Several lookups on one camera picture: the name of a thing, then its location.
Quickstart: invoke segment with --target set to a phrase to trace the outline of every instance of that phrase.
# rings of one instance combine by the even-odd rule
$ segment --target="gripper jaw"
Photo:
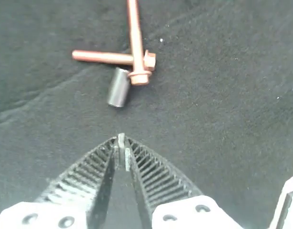
[[[152,213],[158,205],[202,195],[168,160],[125,134],[119,134],[71,165],[35,202],[82,208],[88,224],[98,228],[106,219],[114,172],[122,168],[131,173],[144,228],[151,228]]]

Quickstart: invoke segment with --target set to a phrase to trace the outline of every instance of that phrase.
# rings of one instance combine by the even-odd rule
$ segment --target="silver cylinder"
[[[131,82],[128,78],[129,71],[116,68],[111,81],[107,103],[115,107],[124,107],[127,93],[130,89]]]

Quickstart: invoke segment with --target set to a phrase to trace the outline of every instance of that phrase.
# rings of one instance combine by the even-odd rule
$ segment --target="dark gray felt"
[[[293,176],[293,0],[140,0],[151,84],[106,104],[128,52],[126,1],[0,0],[0,211],[125,132],[169,159],[245,228],[266,228]],[[119,174],[106,228],[140,228]]]

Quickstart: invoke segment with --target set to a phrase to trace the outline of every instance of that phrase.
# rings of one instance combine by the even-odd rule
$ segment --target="copper bolt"
[[[133,56],[123,53],[73,50],[72,58],[77,61],[133,65]],[[155,69],[155,65],[156,54],[146,50],[144,55],[145,68],[153,71]]]
[[[138,8],[138,0],[127,0],[131,53],[133,56],[133,71],[128,76],[131,79],[132,85],[148,84],[149,77],[152,74],[144,67],[142,33]]]

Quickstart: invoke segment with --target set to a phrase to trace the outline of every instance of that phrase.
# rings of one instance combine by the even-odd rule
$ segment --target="screw hole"
[[[196,211],[197,212],[210,212],[210,208],[208,206],[205,206],[205,205],[197,205],[195,207]]]
[[[32,224],[35,220],[37,220],[38,214],[32,213],[27,215],[25,218],[22,219],[22,224],[29,225]]]
[[[163,216],[163,220],[164,221],[176,221],[177,218],[173,215],[165,215],[165,216]]]
[[[72,216],[66,216],[62,218],[59,222],[59,227],[60,228],[69,228],[74,224],[74,217]]]

